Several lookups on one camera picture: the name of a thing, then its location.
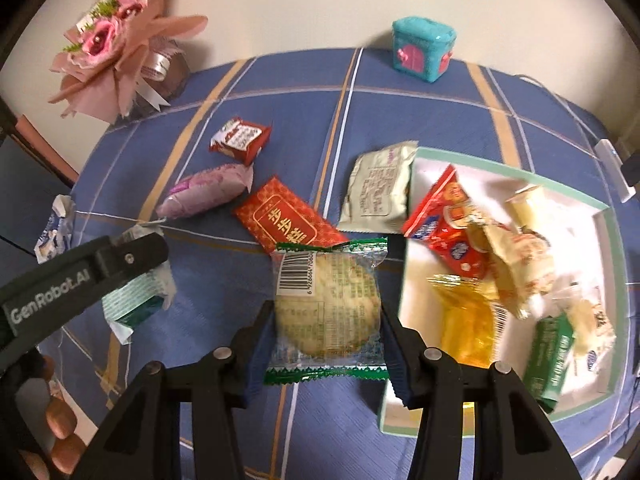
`white plastic object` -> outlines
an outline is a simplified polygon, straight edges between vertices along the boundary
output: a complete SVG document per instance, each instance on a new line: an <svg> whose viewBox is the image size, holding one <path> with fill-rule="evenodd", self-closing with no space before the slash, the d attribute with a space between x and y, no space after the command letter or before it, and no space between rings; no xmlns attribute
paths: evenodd
<svg viewBox="0 0 640 480"><path fill-rule="evenodd" d="M609 173L609 176L613 180L613 183L616 186L616 191L620 196L620 202L626 202L636 194L636 190L627 185L625 177L622 175L622 171L620 170L622 161L618 156L618 152L613 147L613 144L609 139L602 139L596 144L594 150L596 155L598 155L598 158L604 164L607 173Z"/></svg>

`table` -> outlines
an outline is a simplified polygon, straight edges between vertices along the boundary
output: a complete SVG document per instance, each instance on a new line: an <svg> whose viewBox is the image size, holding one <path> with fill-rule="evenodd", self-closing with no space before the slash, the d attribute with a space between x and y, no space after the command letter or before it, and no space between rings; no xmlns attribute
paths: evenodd
<svg viewBox="0 0 640 480"><path fill-rule="evenodd" d="M640 206L621 204L592 146L606 131L570 104L585 132L544 89L495 70L452 60L434 84L391 67L391 53L373 49L309 50L239 60L195 73L172 106L145 121L108 131L72 191L78 206L74 244L117 235L136 219L153 218L163 193L183 175L229 162L208 151L210 136L238 115L273 133L255 162L254 187L272 174L331 223L362 152L415 139L542 174L609 204L625 247L629 316L640 294ZM42 344L59 362L60 378L99 424L146 362L194 362L227 344L252 322L273 293L269 257L231 214L238 200L165 229L178 287L174 305L136 329L120 348L99 305ZM404 241L390 238L378 273L383 301L398 304ZM631 402L636 340L628 333L626 378L600 405L556 424L583 476L622 444ZM352 378L265 387L235 414L248 478L403 479L414 440L381 434L376 412L383 384ZM632 407L631 424L639 412ZM183 477L195 478L190 409L181 421ZM473 440L463 443L461 478L470 478Z"/></svg>

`beige wall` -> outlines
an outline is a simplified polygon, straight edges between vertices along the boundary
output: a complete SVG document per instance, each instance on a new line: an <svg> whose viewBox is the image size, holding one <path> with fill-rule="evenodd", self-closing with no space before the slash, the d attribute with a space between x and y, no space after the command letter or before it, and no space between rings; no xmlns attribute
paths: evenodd
<svg viewBox="0 0 640 480"><path fill-rule="evenodd" d="M105 125L60 119L47 104L60 76L47 71L62 32L93 0L48 0L0 72L0 94L60 154L82 168ZM187 45L194 70L240 57L302 48L385 45L391 22L419 14L458 32L454 56L527 73L620 132L639 107L640 57L602 0L169 0L175 14L209 16Z"/></svg>

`teal plastic box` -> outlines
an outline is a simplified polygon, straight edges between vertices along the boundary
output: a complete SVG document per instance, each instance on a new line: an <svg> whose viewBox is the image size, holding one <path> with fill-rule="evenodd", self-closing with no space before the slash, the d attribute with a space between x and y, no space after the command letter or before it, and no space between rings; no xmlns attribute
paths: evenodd
<svg viewBox="0 0 640 480"><path fill-rule="evenodd" d="M436 81L449 67L456 31L427 18L409 16L393 23L394 68Z"/></svg>

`metal screw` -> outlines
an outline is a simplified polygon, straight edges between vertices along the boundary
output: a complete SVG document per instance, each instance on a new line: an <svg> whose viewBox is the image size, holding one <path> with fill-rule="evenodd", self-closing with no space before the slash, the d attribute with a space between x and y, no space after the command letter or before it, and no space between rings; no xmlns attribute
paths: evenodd
<svg viewBox="0 0 640 480"><path fill-rule="evenodd" d="M511 367L505 363L504 361L496 361L494 363L495 369L498 370L501 374L508 374L511 372Z"/></svg>
<svg viewBox="0 0 640 480"><path fill-rule="evenodd" d="M149 375L155 375L160 371L161 368L161 363L159 363L158 361L151 361L146 365L145 370Z"/></svg>
<svg viewBox="0 0 640 480"><path fill-rule="evenodd" d="M429 361L437 361L438 359L440 359L442 357L442 352L440 350L438 350L437 348L430 347L430 348L427 348L424 351L424 356Z"/></svg>
<svg viewBox="0 0 640 480"><path fill-rule="evenodd" d="M228 346L219 346L213 351L213 357L222 361L224 359L229 359L232 353L231 348Z"/></svg>

